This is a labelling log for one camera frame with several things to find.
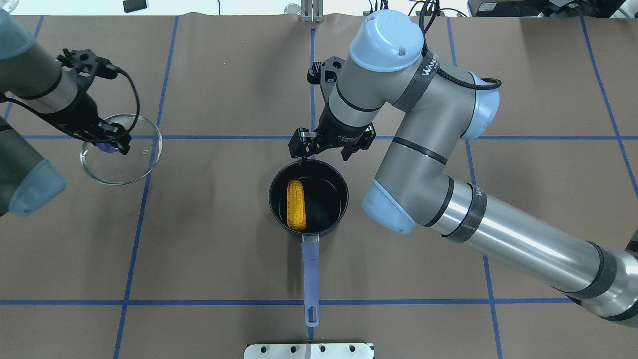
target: white plate with holes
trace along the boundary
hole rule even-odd
[[[374,359],[372,343],[252,344],[244,359]]]

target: blue handle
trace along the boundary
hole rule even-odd
[[[304,313],[306,324],[315,327],[321,319],[319,311],[319,242],[301,243],[304,258]]]

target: yellow corn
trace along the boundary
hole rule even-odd
[[[304,187],[301,181],[293,178],[286,189],[286,223],[294,231],[306,229],[306,205],[304,204]]]

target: light blue cap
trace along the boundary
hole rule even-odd
[[[372,185],[363,200],[363,212],[375,222],[401,234],[408,234],[417,226],[412,217],[377,182]]]
[[[9,203],[9,212],[26,217],[49,203],[66,188],[66,181],[43,158],[22,180]]]
[[[8,12],[0,10],[0,60],[10,59],[29,50],[35,39]]]
[[[374,72],[393,72],[412,65],[421,56],[423,32],[406,15],[376,11],[366,18],[350,44],[350,57]]]
[[[490,85],[490,83],[481,80],[473,72],[470,72],[474,78],[474,83],[477,85]],[[501,104],[501,95],[498,94],[498,90],[476,90],[476,97],[474,99],[474,114],[468,129],[465,130],[462,139],[473,140],[482,135],[487,126],[494,121],[496,113],[498,112],[498,106]]]

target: white label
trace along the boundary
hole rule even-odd
[[[496,3],[481,4],[480,8],[478,8],[478,10],[479,11],[492,11],[492,10],[494,10],[495,7],[496,7]]]

